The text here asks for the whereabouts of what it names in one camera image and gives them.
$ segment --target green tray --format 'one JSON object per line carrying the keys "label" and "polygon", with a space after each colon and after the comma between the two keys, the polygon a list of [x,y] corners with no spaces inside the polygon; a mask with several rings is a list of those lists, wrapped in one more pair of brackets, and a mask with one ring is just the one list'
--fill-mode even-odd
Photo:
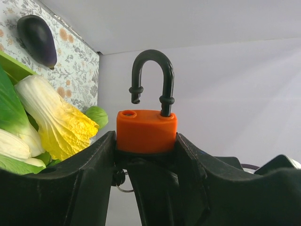
{"label": "green tray", "polygon": [[9,76],[13,85],[16,85],[28,75],[36,74],[36,72],[2,51],[0,51],[0,65]]}

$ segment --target yellow cabbage leaf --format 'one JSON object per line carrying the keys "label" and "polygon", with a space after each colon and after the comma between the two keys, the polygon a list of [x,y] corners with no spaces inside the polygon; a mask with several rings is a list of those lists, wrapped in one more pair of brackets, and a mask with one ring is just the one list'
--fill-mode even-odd
{"label": "yellow cabbage leaf", "polygon": [[39,126],[43,148],[61,161],[90,145],[99,126],[67,103],[40,75],[30,75],[15,85],[25,110]]}

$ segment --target black plastic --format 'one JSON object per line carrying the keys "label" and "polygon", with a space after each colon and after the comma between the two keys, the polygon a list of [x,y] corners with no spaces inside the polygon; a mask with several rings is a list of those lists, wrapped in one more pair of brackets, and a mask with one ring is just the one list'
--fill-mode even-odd
{"label": "black plastic", "polygon": [[0,169],[0,225],[105,226],[115,144],[111,131],[39,174]]}
{"label": "black plastic", "polygon": [[113,172],[112,186],[120,186],[126,181],[126,173],[123,169],[116,169]]}
{"label": "black plastic", "polygon": [[300,225],[300,170],[280,168],[265,176],[244,172],[198,149],[182,134],[175,151],[185,225]]}
{"label": "black plastic", "polygon": [[143,92],[141,86],[141,72],[145,62],[152,60],[157,62],[163,71],[163,93],[159,100],[162,104],[161,115],[169,117],[171,113],[171,105],[174,103],[174,71],[170,60],[163,53],[157,50],[149,49],[140,53],[134,61],[132,70],[132,87],[129,89],[132,94],[132,103],[140,103],[139,97]]}
{"label": "black plastic", "polygon": [[257,169],[254,172],[254,174],[266,175],[275,170],[278,170],[279,168],[297,169],[298,167],[294,163],[293,159],[288,158],[284,154],[280,154],[276,156],[274,159],[272,159],[271,161],[269,161],[268,163],[261,166],[259,169]]}
{"label": "black plastic", "polygon": [[162,156],[121,161],[119,155],[116,163],[129,173],[143,226],[301,225],[299,170],[251,174],[237,158],[213,157],[182,134],[166,165]]}

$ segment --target floral wallpaper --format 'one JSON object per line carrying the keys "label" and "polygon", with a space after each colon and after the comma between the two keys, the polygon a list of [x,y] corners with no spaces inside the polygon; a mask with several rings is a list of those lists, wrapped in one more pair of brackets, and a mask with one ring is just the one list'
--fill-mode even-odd
{"label": "floral wallpaper", "polygon": [[[18,38],[25,15],[43,18],[53,34],[57,64],[52,71],[35,62]],[[97,105],[99,55],[32,0],[0,0],[0,51],[46,77],[56,91],[81,111]]]}

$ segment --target ceiling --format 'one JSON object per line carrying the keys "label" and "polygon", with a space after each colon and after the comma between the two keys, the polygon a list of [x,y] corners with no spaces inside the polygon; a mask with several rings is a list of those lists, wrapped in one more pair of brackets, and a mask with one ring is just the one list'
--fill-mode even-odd
{"label": "ceiling", "polygon": [[103,54],[301,37],[299,0],[41,0]]}

